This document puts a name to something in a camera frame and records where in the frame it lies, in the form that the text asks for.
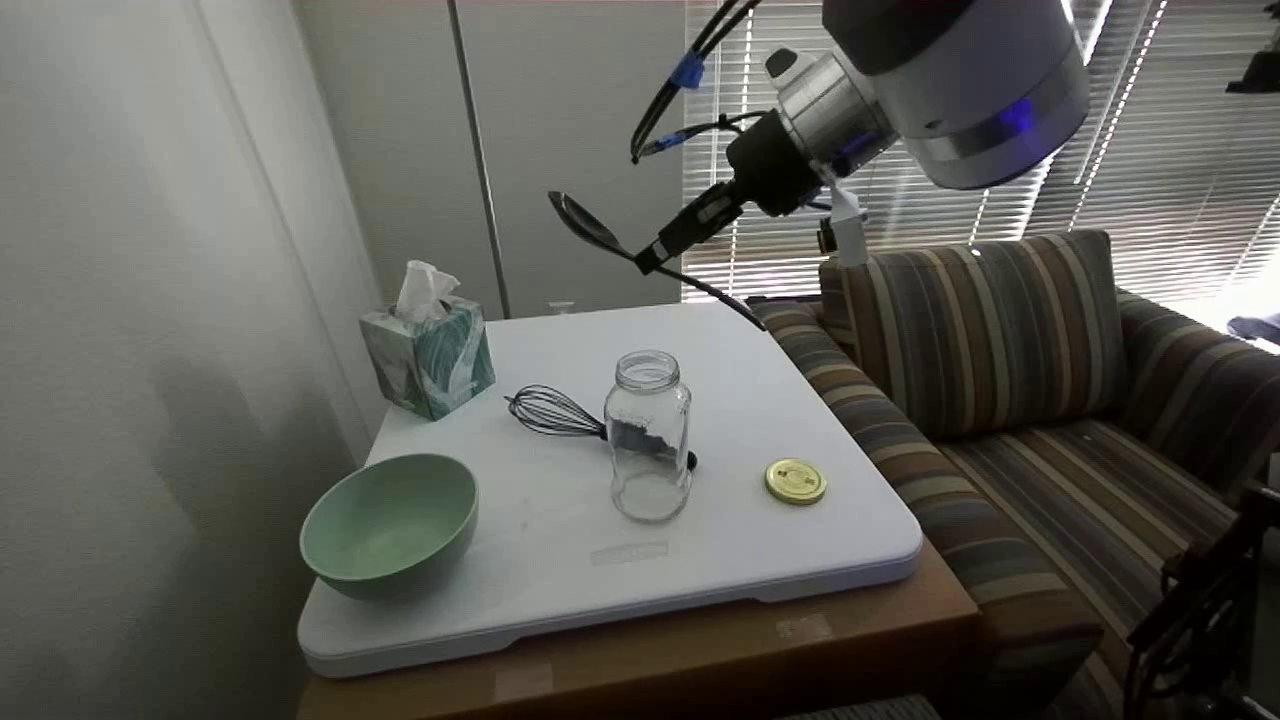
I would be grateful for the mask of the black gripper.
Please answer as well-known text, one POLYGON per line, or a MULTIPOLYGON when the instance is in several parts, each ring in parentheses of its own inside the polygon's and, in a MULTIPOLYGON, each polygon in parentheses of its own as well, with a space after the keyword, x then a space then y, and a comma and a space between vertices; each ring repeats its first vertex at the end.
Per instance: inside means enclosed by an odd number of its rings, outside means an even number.
POLYGON ((712 183, 679 210, 662 237, 636 256, 642 273, 657 273, 699 239, 729 229, 748 203, 769 217, 788 217, 822 187, 814 162, 796 150, 778 112, 763 112, 746 138, 729 144, 732 180, 712 183))

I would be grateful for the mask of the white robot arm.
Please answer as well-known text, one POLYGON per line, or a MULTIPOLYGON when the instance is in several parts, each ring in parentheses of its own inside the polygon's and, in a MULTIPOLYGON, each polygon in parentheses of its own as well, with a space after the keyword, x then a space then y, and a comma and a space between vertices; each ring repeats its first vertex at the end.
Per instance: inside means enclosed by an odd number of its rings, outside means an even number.
POLYGON ((903 144, 935 187, 992 187, 1052 157, 1090 118, 1090 73, 1060 0, 826 0, 837 42, 769 66, 778 104, 729 144, 732 177, 643 254, 657 273, 746 203, 788 217, 830 177, 903 144))

